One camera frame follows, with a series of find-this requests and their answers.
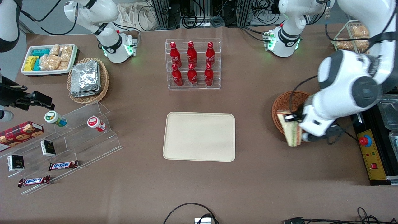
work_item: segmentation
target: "bottle cap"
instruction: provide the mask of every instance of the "bottle cap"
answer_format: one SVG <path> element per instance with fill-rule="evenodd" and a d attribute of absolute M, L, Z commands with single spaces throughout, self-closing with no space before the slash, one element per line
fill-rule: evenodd
<path fill-rule="evenodd" d="M 59 118 L 59 114 L 53 110 L 48 111 L 44 115 L 44 120 L 47 121 L 48 123 L 55 123 Z"/>

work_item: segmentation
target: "white robotic arm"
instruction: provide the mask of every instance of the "white robotic arm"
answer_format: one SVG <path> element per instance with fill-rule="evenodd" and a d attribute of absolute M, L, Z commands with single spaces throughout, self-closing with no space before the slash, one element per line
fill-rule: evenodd
<path fill-rule="evenodd" d="M 311 135 L 324 136 L 335 119 L 365 111 L 398 84 L 396 0 L 339 0 L 340 8 L 369 29 L 370 54 L 339 50 L 322 61 L 320 91 L 296 115 Z"/>
<path fill-rule="evenodd" d="M 279 0 L 278 8 L 285 16 L 283 26 L 270 29 L 267 49 L 279 57 L 289 57 L 297 49 L 307 22 L 304 15 L 320 14 L 329 0 Z"/>
<path fill-rule="evenodd" d="M 21 8 L 22 0 L 0 0 L 0 52 L 9 51 L 18 43 Z"/>
<path fill-rule="evenodd" d="M 116 32 L 112 22 L 119 10 L 112 0 L 74 0 L 65 3 L 66 17 L 92 32 L 102 45 L 105 55 L 114 63 L 121 63 L 134 53 L 130 35 Z"/>

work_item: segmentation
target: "white tray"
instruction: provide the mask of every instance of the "white tray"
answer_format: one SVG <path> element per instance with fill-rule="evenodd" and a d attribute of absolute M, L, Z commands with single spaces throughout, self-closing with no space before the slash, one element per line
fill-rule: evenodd
<path fill-rule="evenodd" d="M 23 67 L 25 66 L 26 60 L 28 56 L 32 56 L 32 52 L 33 50 L 40 50 L 40 49 L 51 49 L 53 47 L 53 45 L 43 45 L 43 46 L 32 46 L 29 47 L 29 49 L 27 50 L 25 59 L 23 61 L 22 64 L 22 68 L 21 68 L 21 73 L 26 75 L 26 76 L 47 76 L 47 75 L 59 75 L 59 74 L 65 74 L 67 75 L 69 73 L 69 71 L 72 69 L 74 61 L 76 59 L 76 54 L 77 54 L 77 46 L 74 44 L 61 44 L 61 45 L 69 45 L 72 46 L 72 55 L 70 56 L 69 59 L 69 65 L 67 69 L 63 69 L 63 70 L 53 70 L 53 71 L 24 71 Z"/>
<path fill-rule="evenodd" d="M 169 113 L 163 157 L 232 162 L 235 159 L 235 117 L 232 114 Z"/>

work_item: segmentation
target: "coca-cola bottle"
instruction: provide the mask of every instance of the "coca-cola bottle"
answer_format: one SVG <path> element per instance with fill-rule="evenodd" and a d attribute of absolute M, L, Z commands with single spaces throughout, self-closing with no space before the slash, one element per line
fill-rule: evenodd
<path fill-rule="evenodd" d="M 172 69 L 173 69 L 172 76 L 173 76 L 174 83 L 176 84 L 177 87 L 181 87 L 184 84 L 184 82 L 182 80 L 181 72 L 178 70 L 178 67 L 176 64 L 172 65 Z"/>
<path fill-rule="evenodd" d="M 192 41 L 188 42 L 187 56 L 188 56 L 188 63 L 193 64 L 193 67 L 196 68 L 197 56 Z"/>
<path fill-rule="evenodd" d="M 189 80 L 189 85 L 191 87 L 195 87 L 198 85 L 196 71 L 193 64 L 188 65 L 188 80 Z"/>
<path fill-rule="evenodd" d="M 211 69 L 211 64 L 207 63 L 206 64 L 206 70 L 205 70 L 205 85 L 206 86 L 212 86 L 213 85 L 213 70 Z"/>
<path fill-rule="evenodd" d="M 215 56 L 216 56 L 216 53 L 214 52 L 214 49 L 213 49 L 213 42 L 208 42 L 207 43 L 207 51 L 206 51 L 206 64 L 210 63 L 213 66 Z"/>
<path fill-rule="evenodd" d="M 181 57 L 179 55 L 179 51 L 176 47 L 176 44 L 174 42 L 170 42 L 170 57 L 172 58 L 173 64 L 176 64 L 178 68 L 181 68 L 182 63 L 181 63 Z"/>

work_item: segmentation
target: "beige tray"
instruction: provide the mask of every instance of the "beige tray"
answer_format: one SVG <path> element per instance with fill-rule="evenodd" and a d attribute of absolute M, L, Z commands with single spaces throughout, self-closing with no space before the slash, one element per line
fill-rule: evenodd
<path fill-rule="evenodd" d="M 235 159 L 235 117 L 232 114 L 169 113 L 163 157 L 232 162 Z"/>

